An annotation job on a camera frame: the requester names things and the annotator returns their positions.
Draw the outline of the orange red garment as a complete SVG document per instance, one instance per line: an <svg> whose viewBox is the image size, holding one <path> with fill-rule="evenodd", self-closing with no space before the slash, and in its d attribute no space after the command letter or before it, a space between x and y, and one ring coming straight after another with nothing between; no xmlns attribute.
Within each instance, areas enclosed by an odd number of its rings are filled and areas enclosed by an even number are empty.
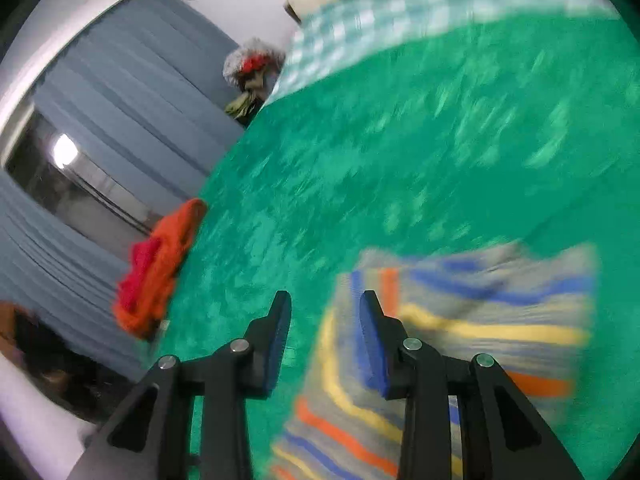
<svg viewBox="0 0 640 480"><path fill-rule="evenodd" d="M161 218L148 238L131 247L129 271L117 286L113 304L119 327L129 335L146 341L155 337L206 212L206 203L192 198Z"/></svg>

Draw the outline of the striped knit sweater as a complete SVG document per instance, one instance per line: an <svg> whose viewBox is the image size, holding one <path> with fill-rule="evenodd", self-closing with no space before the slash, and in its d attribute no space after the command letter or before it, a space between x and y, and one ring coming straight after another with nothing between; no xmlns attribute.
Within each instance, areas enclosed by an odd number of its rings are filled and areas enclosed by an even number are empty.
<svg viewBox="0 0 640 480"><path fill-rule="evenodd" d="M541 416L558 422L590 337L596 264L586 244L548 258L516 243L428 257L366 249L336 278L302 391L273 443L269 477L396 477L405 404L375 389L358 318L367 290L443 356L493 356Z"/></svg>

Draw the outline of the green floral bedspread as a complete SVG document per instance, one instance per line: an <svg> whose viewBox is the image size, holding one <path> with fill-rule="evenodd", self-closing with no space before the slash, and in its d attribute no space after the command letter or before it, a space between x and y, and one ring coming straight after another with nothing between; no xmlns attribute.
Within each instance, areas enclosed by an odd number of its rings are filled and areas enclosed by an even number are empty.
<svg viewBox="0 0 640 480"><path fill-rule="evenodd" d="M206 356L291 294L278 388L250 406L258 474L334 278L368 247L593 244L596 326L558 434L588 479L637 437L639 44L619 18L518 14L372 55L266 105L202 197L160 348Z"/></svg>

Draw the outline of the blue grey curtain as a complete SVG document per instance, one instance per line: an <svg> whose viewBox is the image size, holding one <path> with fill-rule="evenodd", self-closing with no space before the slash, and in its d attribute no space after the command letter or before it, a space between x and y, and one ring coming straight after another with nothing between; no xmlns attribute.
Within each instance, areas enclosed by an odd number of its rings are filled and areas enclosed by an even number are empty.
<svg viewBox="0 0 640 480"><path fill-rule="evenodd" d="M181 0L125 0L37 81L34 110L160 215L198 194L242 128L224 112L234 42ZM112 305L122 260L56 218L1 171L1 296L74 351L128 378L141 351Z"/></svg>

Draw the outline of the green checked bed sheet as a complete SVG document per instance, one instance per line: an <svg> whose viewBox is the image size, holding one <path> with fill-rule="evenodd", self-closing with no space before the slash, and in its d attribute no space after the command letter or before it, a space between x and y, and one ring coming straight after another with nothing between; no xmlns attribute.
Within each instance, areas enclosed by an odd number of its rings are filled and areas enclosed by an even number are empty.
<svg viewBox="0 0 640 480"><path fill-rule="evenodd" d="M615 12L608 0L335 0L303 18L268 100L280 100L385 49L520 11Z"/></svg>

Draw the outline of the dark window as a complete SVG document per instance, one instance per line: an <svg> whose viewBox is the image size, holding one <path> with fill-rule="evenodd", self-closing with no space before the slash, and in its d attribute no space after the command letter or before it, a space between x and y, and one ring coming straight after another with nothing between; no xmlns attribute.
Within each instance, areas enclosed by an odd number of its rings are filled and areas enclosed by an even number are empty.
<svg viewBox="0 0 640 480"><path fill-rule="evenodd" d="M6 170L44 209L119 259L160 215L134 197L38 110L27 114Z"/></svg>

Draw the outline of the clothes pile beside bed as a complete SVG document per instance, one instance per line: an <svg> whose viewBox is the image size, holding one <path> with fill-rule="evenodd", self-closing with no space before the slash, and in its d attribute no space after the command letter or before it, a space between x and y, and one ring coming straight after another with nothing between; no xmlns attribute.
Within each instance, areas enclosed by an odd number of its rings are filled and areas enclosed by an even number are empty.
<svg viewBox="0 0 640 480"><path fill-rule="evenodd" d="M259 38L250 38L232 51L224 60L222 76L240 94L224 112L247 127L270 97L284 62L282 49Z"/></svg>

